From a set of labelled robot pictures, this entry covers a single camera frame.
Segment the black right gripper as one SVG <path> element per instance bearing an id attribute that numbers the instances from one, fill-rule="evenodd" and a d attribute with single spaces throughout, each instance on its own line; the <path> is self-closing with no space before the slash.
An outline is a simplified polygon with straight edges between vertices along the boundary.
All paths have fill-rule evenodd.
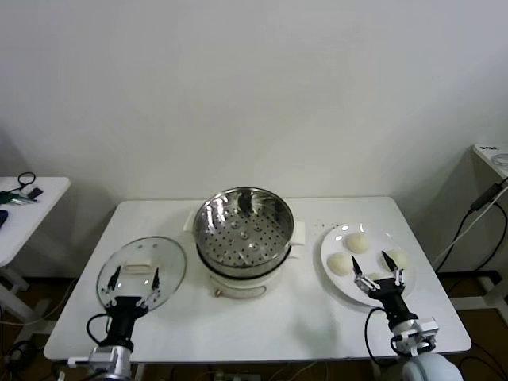
<path id="1" fill-rule="evenodd" d="M 406 285 L 404 270 L 399 268 L 386 252 L 382 251 L 382 256 L 394 278 L 372 281 L 362 272 L 353 256 L 354 283 L 363 292 L 367 292 L 369 298 L 381 302 L 389 324 L 401 324 L 404 321 L 416 320 L 418 316 L 408 309 L 402 298 L 402 292 Z"/>

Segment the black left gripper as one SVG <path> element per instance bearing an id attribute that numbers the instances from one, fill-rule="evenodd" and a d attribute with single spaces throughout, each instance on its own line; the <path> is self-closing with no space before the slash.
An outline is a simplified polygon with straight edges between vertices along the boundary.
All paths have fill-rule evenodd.
<path id="1" fill-rule="evenodd" d="M 117 296 L 120 273 L 121 266 L 117 266 L 106 285 L 101 286 L 101 301 L 111 318 L 106 345 L 133 345 L 131 338 L 136 320 L 160 301 L 159 268 L 142 282 L 140 296 Z"/>

